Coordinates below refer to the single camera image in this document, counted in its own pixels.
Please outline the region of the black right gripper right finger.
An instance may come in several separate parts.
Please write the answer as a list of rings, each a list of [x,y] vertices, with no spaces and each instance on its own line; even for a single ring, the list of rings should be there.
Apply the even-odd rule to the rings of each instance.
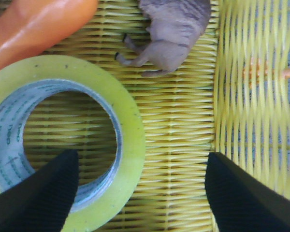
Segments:
[[[208,155],[205,190],[221,232],[290,232],[290,200],[219,152]]]

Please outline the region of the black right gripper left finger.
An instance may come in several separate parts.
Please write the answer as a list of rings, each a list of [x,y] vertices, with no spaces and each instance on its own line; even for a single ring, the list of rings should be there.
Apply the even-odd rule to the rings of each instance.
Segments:
[[[65,150],[0,194],[0,232],[59,232],[76,197],[79,159]]]

